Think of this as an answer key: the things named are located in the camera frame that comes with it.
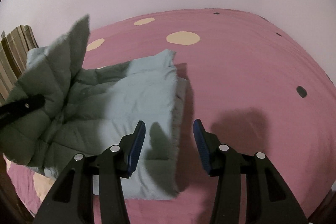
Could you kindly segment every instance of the blanket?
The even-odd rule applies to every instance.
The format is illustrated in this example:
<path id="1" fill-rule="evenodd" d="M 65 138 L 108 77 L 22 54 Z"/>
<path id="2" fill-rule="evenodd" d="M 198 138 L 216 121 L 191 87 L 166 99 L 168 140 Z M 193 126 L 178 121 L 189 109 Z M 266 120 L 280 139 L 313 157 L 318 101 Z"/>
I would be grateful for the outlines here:
<path id="1" fill-rule="evenodd" d="M 172 126 L 172 113 L 178 82 L 185 92 L 173 64 L 175 52 L 83 69 L 89 34 L 86 16 L 51 46 L 29 51 L 26 72 L 7 102 L 35 94 L 43 94 L 46 102 L 4 127 L 0 148 L 9 160 L 57 178 L 75 154 L 100 154 L 143 120 L 146 138 L 137 170 L 122 180 L 124 196 L 175 197 L 179 131 Z M 97 183 L 93 191 L 98 194 Z"/>

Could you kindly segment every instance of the blue gripper pad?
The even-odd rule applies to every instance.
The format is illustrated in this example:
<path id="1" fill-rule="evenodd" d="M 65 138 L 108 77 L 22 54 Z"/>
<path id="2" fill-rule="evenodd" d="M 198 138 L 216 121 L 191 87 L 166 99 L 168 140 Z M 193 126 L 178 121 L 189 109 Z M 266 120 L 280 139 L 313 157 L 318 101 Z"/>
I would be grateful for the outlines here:
<path id="1" fill-rule="evenodd" d="M 137 168 L 141 148 L 143 145 L 143 141 L 145 140 L 146 126 L 143 121 L 138 122 L 133 134 L 135 134 L 134 142 L 127 157 L 129 175 L 132 175 L 132 173 Z"/>
<path id="2" fill-rule="evenodd" d="M 194 138 L 203 169 L 210 175 L 213 170 L 212 162 L 216 150 L 221 143 L 215 134 L 205 131 L 200 119 L 194 121 Z"/>

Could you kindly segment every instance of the gray blanket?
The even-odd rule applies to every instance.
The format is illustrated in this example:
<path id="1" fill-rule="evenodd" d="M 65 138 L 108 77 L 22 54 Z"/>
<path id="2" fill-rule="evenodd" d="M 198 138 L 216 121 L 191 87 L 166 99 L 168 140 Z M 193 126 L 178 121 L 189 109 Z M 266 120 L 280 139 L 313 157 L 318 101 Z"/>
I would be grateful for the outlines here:
<path id="1" fill-rule="evenodd" d="M 178 79 L 173 65 L 175 53 L 165 50 L 86 70 L 82 64 L 88 24 L 86 16 L 51 46 L 29 51 L 26 72 L 7 101 L 43 94 L 46 103 L 3 128 L 0 147 L 8 159 L 57 178 L 76 153 L 100 154 L 133 133 L 137 122 L 143 120 L 146 138 L 137 170 L 129 180 L 122 180 L 124 196 L 173 198 L 177 194 L 179 124 L 172 113 L 178 82 L 180 110 L 185 93 L 185 81 Z M 98 193 L 96 178 L 94 193 Z"/>

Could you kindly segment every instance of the yellow polka dot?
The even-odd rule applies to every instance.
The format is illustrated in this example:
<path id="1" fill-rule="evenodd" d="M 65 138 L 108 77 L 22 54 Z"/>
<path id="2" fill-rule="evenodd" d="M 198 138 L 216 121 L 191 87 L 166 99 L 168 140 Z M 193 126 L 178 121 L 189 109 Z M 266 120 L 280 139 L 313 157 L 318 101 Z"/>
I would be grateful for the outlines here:
<path id="1" fill-rule="evenodd" d="M 140 20 L 134 22 L 133 24 L 136 25 L 136 26 L 139 26 L 139 25 L 147 24 L 147 23 L 152 22 L 154 20 L 155 20 L 155 18 L 152 18 L 152 17 L 150 17 L 150 18 L 143 18 L 143 19 L 140 19 Z"/>
<path id="2" fill-rule="evenodd" d="M 42 202 L 46 197 L 47 193 L 49 192 L 50 188 L 53 186 L 55 180 L 47 178 L 38 173 L 35 173 L 33 175 L 33 180 L 36 194 Z"/>
<path id="3" fill-rule="evenodd" d="M 8 172 L 8 170 L 10 169 L 10 167 L 11 167 L 11 164 L 12 164 L 12 162 L 10 161 L 10 160 L 7 160 L 6 159 L 6 164 L 7 164 L 7 172 Z"/>
<path id="4" fill-rule="evenodd" d="M 166 37 L 167 42 L 179 45 L 192 45 L 201 40 L 193 32 L 174 32 Z"/>
<path id="5" fill-rule="evenodd" d="M 101 39 L 97 39 L 93 42 L 91 42 L 89 45 L 87 45 L 86 47 L 86 51 L 91 51 L 91 50 L 94 50 L 95 48 L 98 48 L 101 44 L 103 44 L 105 41 L 104 38 L 101 38 Z"/>

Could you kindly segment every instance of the bed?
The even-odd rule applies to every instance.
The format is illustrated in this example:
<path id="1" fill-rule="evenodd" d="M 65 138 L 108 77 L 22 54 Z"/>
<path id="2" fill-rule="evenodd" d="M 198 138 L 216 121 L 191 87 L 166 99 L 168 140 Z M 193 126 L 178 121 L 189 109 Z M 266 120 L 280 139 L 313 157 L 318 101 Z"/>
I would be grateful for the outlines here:
<path id="1" fill-rule="evenodd" d="M 209 221 L 217 180 L 202 171 L 191 132 L 196 118 L 238 152 L 266 153 L 309 216 L 336 179 L 336 161 L 327 150 L 335 138 L 336 89 L 322 68 L 266 19 L 225 9 L 154 13 L 94 30 L 83 67 L 100 68 L 166 48 L 176 52 L 178 74 L 190 83 L 176 172 L 181 193 L 166 201 L 127 200 L 131 222 Z M 36 213 L 52 181 L 28 170 L 19 176 L 16 168 L 24 169 L 11 165 L 9 175 L 19 195 L 29 181 L 24 191 L 36 194 L 21 199 Z"/>
<path id="2" fill-rule="evenodd" d="M 32 8 L 36 5 L 45 13 Z M 206 176 L 198 160 L 190 134 L 191 122 L 196 118 L 239 152 L 264 151 L 307 216 L 327 195 L 336 179 L 335 133 L 328 120 L 335 113 L 331 103 L 335 87 L 331 81 L 336 80 L 336 0 L 26 0 L 18 6 L 13 10 L 13 0 L 0 3 L 4 11 L 1 24 L 5 28 L 30 24 L 40 46 L 49 45 L 78 17 L 91 12 L 91 27 L 95 30 L 85 68 L 145 57 L 166 48 L 177 52 L 179 76 L 190 81 L 176 177 L 182 193 L 170 201 L 128 200 L 131 222 L 208 222 L 216 180 Z M 204 7 L 253 14 L 225 9 L 179 10 Z M 176 11 L 142 15 L 162 10 Z M 276 51 L 269 42 L 277 46 Z M 255 52 L 247 57 L 243 48 Z M 280 57 L 284 58 L 284 66 L 277 74 L 269 71 Z M 258 58 L 264 58 L 264 69 L 256 62 Z M 235 80 L 228 83 L 226 79 Z M 312 129 L 315 134 L 308 134 Z M 16 168 L 12 164 L 9 169 L 14 181 L 21 177 L 16 175 Z M 27 176 L 38 177 L 26 172 Z M 25 201 L 29 196 L 20 197 L 35 213 L 48 187 L 37 193 L 34 180 L 29 181 L 30 193 L 35 192 L 34 205 L 30 208 L 30 202 Z M 19 195 L 20 185 L 24 183 L 17 182 Z M 95 198 L 98 221 L 97 202 Z"/>

